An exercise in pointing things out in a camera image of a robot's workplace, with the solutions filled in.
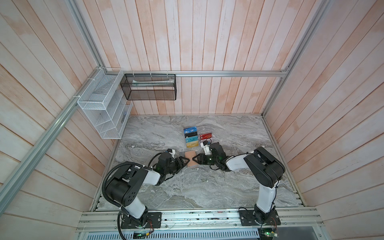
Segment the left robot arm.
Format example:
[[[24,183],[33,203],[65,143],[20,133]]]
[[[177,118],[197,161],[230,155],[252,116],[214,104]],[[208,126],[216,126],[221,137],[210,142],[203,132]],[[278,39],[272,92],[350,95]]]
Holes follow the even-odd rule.
[[[176,157],[175,150],[154,155],[147,165],[126,161],[114,166],[102,182],[103,197],[131,218],[137,227],[148,222],[148,208],[137,197],[144,184],[159,186],[178,174],[190,159]]]

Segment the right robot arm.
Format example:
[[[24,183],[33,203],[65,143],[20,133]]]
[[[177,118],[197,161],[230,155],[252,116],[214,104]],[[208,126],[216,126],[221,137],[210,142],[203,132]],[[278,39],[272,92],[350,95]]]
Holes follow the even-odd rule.
[[[217,170],[231,172],[249,169],[260,184],[257,203],[254,207],[254,219],[259,224],[268,220],[277,220],[275,206],[277,188],[286,168],[270,152],[258,147],[252,152],[236,156],[228,156],[220,143],[203,144],[204,153],[196,155],[192,160],[200,165],[213,165]]]

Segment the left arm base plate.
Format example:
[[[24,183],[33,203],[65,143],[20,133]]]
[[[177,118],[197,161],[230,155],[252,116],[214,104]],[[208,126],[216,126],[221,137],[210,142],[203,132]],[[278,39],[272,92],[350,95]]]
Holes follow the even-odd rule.
[[[162,222],[161,212],[150,212],[144,213],[139,219],[132,216],[127,217],[123,214],[121,228],[122,229],[149,229],[149,228],[160,228]]]

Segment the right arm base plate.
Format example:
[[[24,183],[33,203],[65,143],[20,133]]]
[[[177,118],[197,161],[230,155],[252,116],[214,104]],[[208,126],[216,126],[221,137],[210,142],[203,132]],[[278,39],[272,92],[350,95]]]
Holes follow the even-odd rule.
[[[239,209],[238,211],[242,226],[279,226],[280,217],[276,210],[265,214],[262,211]]]

